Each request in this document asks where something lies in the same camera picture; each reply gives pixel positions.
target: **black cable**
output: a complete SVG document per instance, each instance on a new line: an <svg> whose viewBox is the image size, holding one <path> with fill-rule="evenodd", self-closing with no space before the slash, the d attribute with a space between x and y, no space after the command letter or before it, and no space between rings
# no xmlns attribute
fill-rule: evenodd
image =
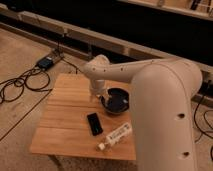
<svg viewBox="0 0 213 171"><path fill-rule="evenodd" d="M210 150L210 156L211 156L211 159L212 159L212 162L213 162L213 146L211 147L211 150Z"/></svg>
<svg viewBox="0 0 213 171"><path fill-rule="evenodd" d="M209 123L209 121L206 118L206 115L209 112L213 112L213 110L207 110L207 111L205 111L204 114L203 114L203 118L204 118L204 121L206 122L206 124L209 126L209 128L213 130L213 126Z"/></svg>
<svg viewBox="0 0 213 171"><path fill-rule="evenodd" d="M14 129L18 126L18 124L24 120L24 118L26 118L26 116L29 115L30 112L33 111L33 109L35 109L49 94L50 92L52 91L52 89L48 90L48 92L28 111L26 112L22 117L21 119L19 119L18 122L16 122L15 125L13 125L1 138L0 138L0 142Z"/></svg>
<svg viewBox="0 0 213 171"><path fill-rule="evenodd" d="M201 140L202 137L203 137L203 133L201 132L200 136L195 140L195 143L198 143Z"/></svg>
<svg viewBox="0 0 213 171"><path fill-rule="evenodd" d="M45 75L45 77L47 78L47 83L41 87L31 87L28 83L29 79L33 76L37 76L43 74ZM19 77L17 78L12 78L6 81L3 81L0 83L1 89L0 89L0 104L4 103L4 102L13 102L17 99L19 99L22 94L24 93L25 88L34 91L34 92L45 92L45 91L49 91L50 89L45 89L46 87L48 87L48 85L50 84L50 77L48 75L48 73L46 73L44 70L34 67L32 69L29 69L27 71L25 71L23 74L21 74ZM12 99L9 99L6 95L6 90L9 86L14 86L15 88L20 88L20 92L18 93L18 95Z"/></svg>
<svg viewBox="0 0 213 171"><path fill-rule="evenodd" d="M213 136L211 136L210 134L208 134L207 131L204 131L202 128L200 128L200 126L199 126L198 123L197 123L197 118L196 118L196 116L197 116L197 110L198 110L200 104L202 103L204 97L206 96L206 93L207 93L207 91L208 91L208 89L209 89L210 83L211 83L211 81L208 81L208 86L207 86L207 88L206 88L206 91L203 93L203 96L201 97L200 101L198 102L198 105L197 105L196 108L195 108L195 112L194 112L194 123L195 123L195 126L197 127L197 129L198 129L203 135L205 135L205 136L207 136L207 137L213 139Z"/></svg>
<svg viewBox="0 0 213 171"><path fill-rule="evenodd" d="M69 64L70 66L75 68L75 73L78 74L78 71L83 73L83 71L81 71L76 65L72 64L71 62L65 60L65 59L61 59L62 61L64 61L65 63Z"/></svg>

